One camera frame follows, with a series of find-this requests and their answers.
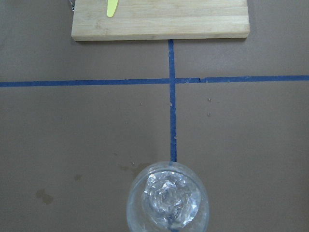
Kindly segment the yellow plastic knife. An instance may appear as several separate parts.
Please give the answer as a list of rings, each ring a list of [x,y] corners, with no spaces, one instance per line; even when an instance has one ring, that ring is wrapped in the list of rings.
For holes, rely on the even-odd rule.
[[[114,16],[119,0],[107,0],[107,17]]]

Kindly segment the wooden cutting board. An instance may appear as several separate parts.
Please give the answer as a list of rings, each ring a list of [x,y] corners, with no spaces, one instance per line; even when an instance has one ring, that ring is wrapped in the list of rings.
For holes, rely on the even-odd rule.
[[[247,38],[245,0],[119,0],[107,17],[107,0],[77,0],[75,41]]]

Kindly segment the single clear ice cube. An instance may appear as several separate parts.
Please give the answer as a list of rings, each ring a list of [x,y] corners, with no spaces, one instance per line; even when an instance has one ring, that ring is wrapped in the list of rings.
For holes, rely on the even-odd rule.
[[[192,222],[201,200],[197,185],[189,177],[172,171],[150,174],[142,194],[142,206],[148,217],[170,230]]]

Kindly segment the clear wine glass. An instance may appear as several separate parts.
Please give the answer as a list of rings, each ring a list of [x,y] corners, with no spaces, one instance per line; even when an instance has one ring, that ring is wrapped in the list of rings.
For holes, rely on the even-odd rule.
[[[131,232],[205,232],[209,218],[206,188],[179,162],[153,163],[131,184],[126,204]]]

